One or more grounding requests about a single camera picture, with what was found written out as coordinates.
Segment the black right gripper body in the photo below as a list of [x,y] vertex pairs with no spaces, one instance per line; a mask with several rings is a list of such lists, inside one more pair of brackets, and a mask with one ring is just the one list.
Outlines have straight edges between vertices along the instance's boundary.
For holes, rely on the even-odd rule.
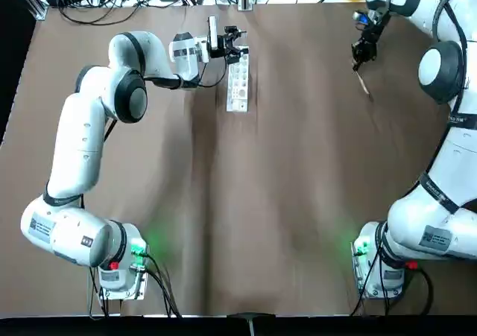
[[369,12],[365,15],[366,24],[364,25],[361,37],[365,42],[376,44],[379,41],[385,27],[391,19],[389,12]]

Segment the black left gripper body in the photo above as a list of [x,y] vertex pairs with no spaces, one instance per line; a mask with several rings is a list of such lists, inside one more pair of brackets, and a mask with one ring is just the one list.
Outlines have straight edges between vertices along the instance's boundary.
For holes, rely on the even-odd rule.
[[218,39],[218,49],[217,49],[217,57],[229,57],[233,50],[233,35],[231,34],[223,34],[217,35]]

